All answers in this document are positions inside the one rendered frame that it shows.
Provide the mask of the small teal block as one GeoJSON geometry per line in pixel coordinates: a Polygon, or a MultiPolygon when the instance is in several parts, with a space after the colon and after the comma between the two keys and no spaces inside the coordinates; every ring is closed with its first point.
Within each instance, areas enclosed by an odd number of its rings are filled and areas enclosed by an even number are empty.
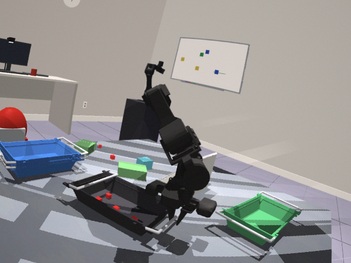
{"type": "Polygon", "coordinates": [[[145,165],[147,170],[152,170],[153,160],[148,157],[137,158],[136,164],[145,165]]]}

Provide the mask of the green box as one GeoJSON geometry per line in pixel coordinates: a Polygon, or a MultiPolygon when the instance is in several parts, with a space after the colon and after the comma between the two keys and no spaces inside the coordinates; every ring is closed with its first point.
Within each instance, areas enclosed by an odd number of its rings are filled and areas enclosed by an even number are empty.
{"type": "Polygon", "coordinates": [[[120,177],[146,181],[147,170],[145,165],[119,161],[117,173],[120,177]]]}
{"type": "MultiPolygon", "coordinates": [[[[77,143],[75,143],[75,145],[79,146],[80,148],[84,149],[85,151],[88,152],[88,154],[86,155],[89,155],[90,153],[92,153],[93,151],[96,150],[96,142],[92,142],[92,141],[89,141],[89,140],[81,140],[81,141],[78,141],[77,143]]],[[[84,153],[83,151],[81,151],[80,149],[76,148],[74,146],[74,148],[82,153],[84,153]]]]}

